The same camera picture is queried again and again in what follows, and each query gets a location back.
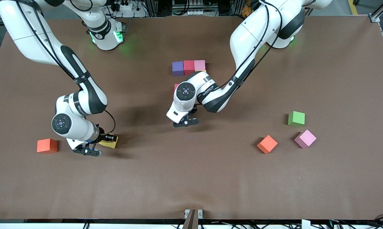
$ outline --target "green cube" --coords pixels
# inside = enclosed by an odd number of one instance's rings
[[[287,124],[294,127],[304,126],[304,113],[293,111],[289,114],[289,120],[287,121]]]

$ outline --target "orange cube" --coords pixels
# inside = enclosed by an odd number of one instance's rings
[[[261,151],[268,154],[277,145],[277,142],[271,137],[266,136],[257,146]]]
[[[51,154],[58,151],[58,141],[53,139],[43,139],[38,141],[37,152],[41,154]]]

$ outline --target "table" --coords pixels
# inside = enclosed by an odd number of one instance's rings
[[[383,213],[383,38],[367,16],[307,17],[218,114],[172,127],[171,63],[205,59],[217,83],[235,70],[237,17],[132,19],[125,43],[102,51],[79,20],[49,24],[105,91],[116,149],[71,152],[51,129],[55,100],[77,90],[61,69],[0,49],[0,219],[374,219]],[[263,54],[267,47],[258,52]],[[287,114],[306,113],[303,128]],[[107,114],[89,117],[104,129]],[[307,149],[293,139],[309,129]],[[257,143],[277,142],[268,155]],[[38,139],[60,152],[36,153]]]

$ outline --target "blue cube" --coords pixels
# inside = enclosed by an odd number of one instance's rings
[[[183,61],[173,62],[172,64],[173,76],[183,76]]]

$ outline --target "cube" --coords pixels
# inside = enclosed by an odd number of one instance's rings
[[[206,71],[206,61],[205,60],[195,60],[194,61],[194,71]]]
[[[173,76],[182,76],[184,75],[183,71],[183,61],[173,62],[171,65]]]
[[[287,121],[287,124],[294,127],[304,126],[304,113],[293,111],[289,114],[289,120]]]
[[[316,139],[317,138],[308,129],[306,129],[306,131],[297,136],[294,141],[304,149],[309,147]]]
[[[104,140],[102,140],[98,144],[100,144],[102,146],[105,146],[105,147],[108,147],[108,148],[115,149],[117,142],[118,142],[118,136],[116,136],[116,140],[115,141],[104,141]]]
[[[51,154],[58,151],[58,141],[53,139],[43,139],[38,141],[37,152],[41,154]]]
[[[194,60],[183,61],[184,75],[190,75],[194,72]]]
[[[271,137],[266,136],[257,146],[265,154],[268,154],[277,145],[277,142]]]

